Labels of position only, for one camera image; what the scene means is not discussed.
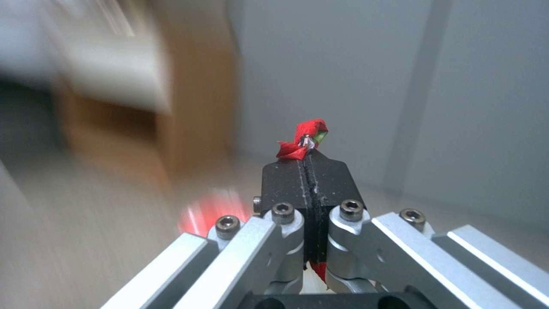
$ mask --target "green fabric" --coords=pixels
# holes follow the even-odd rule
[[[315,141],[315,143],[320,144],[326,134],[328,134],[328,131],[319,131],[315,136],[312,137],[312,139]]]

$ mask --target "beige floor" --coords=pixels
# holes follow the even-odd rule
[[[0,165],[0,307],[99,307],[177,237],[182,207],[214,188],[251,201],[265,163],[212,168],[175,186],[176,193],[129,184],[64,156],[10,167],[11,175]],[[549,238],[539,231],[359,189],[374,216],[413,207],[438,231],[470,223],[549,269]]]

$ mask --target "floor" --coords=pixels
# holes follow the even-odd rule
[[[47,95],[37,98],[48,101]],[[173,190],[128,183],[63,151],[52,120],[43,116],[48,108],[35,104],[21,111],[17,100],[12,102],[0,104],[0,115],[9,114],[0,117],[0,308],[101,306],[178,236],[185,205],[222,188],[236,191],[251,206],[261,190],[261,168],[272,161],[221,162]],[[25,116],[15,123],[19,113]],[[29,121],[33,113],[41,120]],[[549,270],[549,237],[538,230],[396,198],[378,188],[359,184],[359,189],[372,216],[417,208],[436,231],[469,223]]]

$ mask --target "silver metal bar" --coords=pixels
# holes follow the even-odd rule
[[[102,308],[172,307],[217,253],[215,242],[182,234]]]
[[[252,217],[174,308],[236,308],[262,294],[288,251],[281,228]]]
[[[361,278],[344,279],[326,269],[326,285],[336,293],[376,293],[370,281]]]
[[[337,228],[347,233],[333,233]],[[438,308],[518,308],[395,213],[359,230],[331,224],[330,235],[368,265],[374,276],[368,279],[390,291],[411,285]]]
[[[433,241],[524,308],[549,307],[549,274],[470,225]]]

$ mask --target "bolt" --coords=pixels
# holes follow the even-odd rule
[[[240,230],[240,220],[232,215],[222,216],[215,222],[215,232],[221,239],[231,239]]]
[[[400,211],[399,216],[419,231],[425,226],[425,215],[416,209],[406,208]]]
[[[261,196],[254,196],[254,212],[261,212]]]
[[[339,205],[339,216],[345,220],[357,222],[362,220],[364,205],[356,200],[345,200]]]
[[[290,203],[282,202],[274,204],[272,208],[273,222],[276,224],[289,224],[294,220],[294,206]]]

